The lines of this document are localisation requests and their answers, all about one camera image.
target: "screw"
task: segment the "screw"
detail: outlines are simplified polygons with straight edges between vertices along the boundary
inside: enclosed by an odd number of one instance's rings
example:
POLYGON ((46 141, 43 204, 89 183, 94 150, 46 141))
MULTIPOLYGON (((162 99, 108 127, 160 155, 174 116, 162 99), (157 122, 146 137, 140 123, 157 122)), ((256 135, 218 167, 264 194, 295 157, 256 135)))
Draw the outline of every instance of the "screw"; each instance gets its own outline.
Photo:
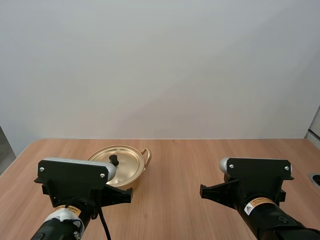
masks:
POLYGON ((74 237, 75 237, 76 240, 80 240, 80 239, 81 239, 81 236, 80 236, 80 234, 79 234, 77 231, 75 231, 75 232, 73 233, 73 235, 74 235, 74 237))

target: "black cable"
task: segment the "black cable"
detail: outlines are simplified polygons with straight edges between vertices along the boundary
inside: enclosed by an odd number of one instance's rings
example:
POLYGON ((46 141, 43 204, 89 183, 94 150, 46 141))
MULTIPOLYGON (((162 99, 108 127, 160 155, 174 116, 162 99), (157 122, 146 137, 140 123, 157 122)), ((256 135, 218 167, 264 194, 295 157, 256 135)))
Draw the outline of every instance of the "black cable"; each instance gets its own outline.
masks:
POLYGON ((103 226, 105 234, 106 234, 106 239, 107 240, 111 240, 110 232, 109 232, 109 229, 108 229, 108 226, 107 226, 106 220, 104 218, 104 214, 102 212, 102 208, 101 207, 98 208, 98 212, 99 212, 99 216, 100 216, 100 219, 101 219, 102 226, 103 226))
POLYGON ((78 201, 78 202, 81 202, 81 203, 85 203, 85 204, 89 204, 89 205, 92 206, 92 208, 94 210, 92 219, 96 219, 98 214, 99 214, 102 226, 103 226, 104 231, 105 231, 106 239, 107 240, 111 240, 110 232, 109 232, 109 229, 108 229, 104 214, 102 212, 101 206, 98 206, 97 203, 95 201, 91 200, 91 199, 84 198, 84 197, 74 197, 64 207, 67 209, 75 201, 78 201))

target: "black bracket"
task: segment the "black bracket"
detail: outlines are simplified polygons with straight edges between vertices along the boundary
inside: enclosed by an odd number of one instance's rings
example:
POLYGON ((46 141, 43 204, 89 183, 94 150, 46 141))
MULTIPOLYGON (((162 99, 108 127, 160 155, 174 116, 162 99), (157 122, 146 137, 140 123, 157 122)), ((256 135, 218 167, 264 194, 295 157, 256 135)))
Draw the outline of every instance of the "black bracket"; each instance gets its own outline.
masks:
POLYGON ((293 180, 291 164, 282 159, 229 158, 225 183, 200 186, 200 195, 235 209, 257 197, 266 197, 279 205, 286 199, 281 189, 284 180, 293 180))
POLYGON ((42 184, 42 192, 50 196, 53 207, 76 197, 91 199, 101 207, 131 203, 132 188, 106 185, 108 174, 103 166, 44 159, 38 164, 34 182, 42 184))

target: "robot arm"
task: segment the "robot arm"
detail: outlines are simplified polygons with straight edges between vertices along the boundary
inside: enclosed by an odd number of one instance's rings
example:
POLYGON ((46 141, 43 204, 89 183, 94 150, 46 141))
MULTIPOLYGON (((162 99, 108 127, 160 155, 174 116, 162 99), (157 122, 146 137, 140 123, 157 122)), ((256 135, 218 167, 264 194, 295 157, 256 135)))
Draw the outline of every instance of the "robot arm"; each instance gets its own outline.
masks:
POLYGON ((258 240, 320 240, 320 232, 305 228, 279 207, 286 193, 284 180, 293 180, 291 164, 281 159, 223 158, 224 183, 200 186, 203 199, 238 211, 258 240))

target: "pot lid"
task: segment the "pot lid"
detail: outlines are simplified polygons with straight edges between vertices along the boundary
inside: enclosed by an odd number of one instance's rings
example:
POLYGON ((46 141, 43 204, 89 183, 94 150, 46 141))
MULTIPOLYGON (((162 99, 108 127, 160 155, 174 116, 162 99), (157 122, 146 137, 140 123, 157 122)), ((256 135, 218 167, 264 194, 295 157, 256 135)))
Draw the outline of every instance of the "pot lid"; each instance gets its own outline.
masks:
POLYGON ((112 163, 115 166, 114 178, 106 183, 113 187, 133 182, 145 169, 142 154, 137 149, 125 145, 114 145, 100 149, 88 160, 112 163))

